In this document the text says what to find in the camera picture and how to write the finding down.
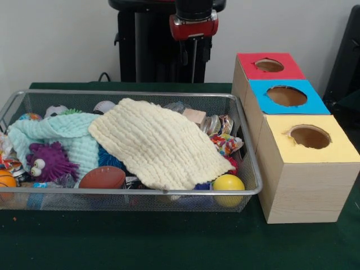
purple plush toy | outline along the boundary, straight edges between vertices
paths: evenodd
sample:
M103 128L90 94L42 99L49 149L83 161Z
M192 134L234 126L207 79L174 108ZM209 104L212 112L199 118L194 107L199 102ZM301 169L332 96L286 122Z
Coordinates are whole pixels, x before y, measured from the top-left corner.
M69 161L61 143L32 143L29 146L32 154L26 156L31 167L30 174L38 182L52 182L64 174L71 174L76 180L78 165Z

round hole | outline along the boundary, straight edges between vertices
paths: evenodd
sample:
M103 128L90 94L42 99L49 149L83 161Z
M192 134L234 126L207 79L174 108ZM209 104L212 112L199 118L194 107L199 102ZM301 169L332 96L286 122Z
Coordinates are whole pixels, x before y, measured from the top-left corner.
M284 70L284 66L274 59L264 58L257 61L255 65L258 69L265 72L281 72Z
M267 95L276 104L286 107L300 106L308 101L302 91L289 86L275 86L267 91Z
M331 142L330 136L321 128L313 125L301 125L292 129L290 136L295 142L307 148L322 149Z

red box top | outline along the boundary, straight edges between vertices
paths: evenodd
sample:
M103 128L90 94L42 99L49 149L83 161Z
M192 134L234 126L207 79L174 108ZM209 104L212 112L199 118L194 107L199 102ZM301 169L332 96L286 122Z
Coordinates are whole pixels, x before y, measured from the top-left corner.
M304 80L305 75L289 53L238 53L248 80Z

stacked wooden boxes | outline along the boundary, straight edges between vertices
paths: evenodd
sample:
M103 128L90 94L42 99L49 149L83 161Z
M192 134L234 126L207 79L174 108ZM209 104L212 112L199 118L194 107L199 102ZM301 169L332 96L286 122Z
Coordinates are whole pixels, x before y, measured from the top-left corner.
M336 222L360 156L293 58L239 53L232 94L256 149L267 222Z

black cable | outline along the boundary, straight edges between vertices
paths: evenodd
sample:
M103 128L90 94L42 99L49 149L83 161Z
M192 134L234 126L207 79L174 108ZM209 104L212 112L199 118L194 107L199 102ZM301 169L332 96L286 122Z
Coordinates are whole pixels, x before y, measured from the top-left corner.
M99 77L99 79L98 79L97 81L98 81L98 82L101 82L102 77L104 77L104 76L106 77L106 79L107 79L108 82L111 81L110 76L109 76L108 73L106 73L106 72L101 73L101 75L100 75L100 77Z

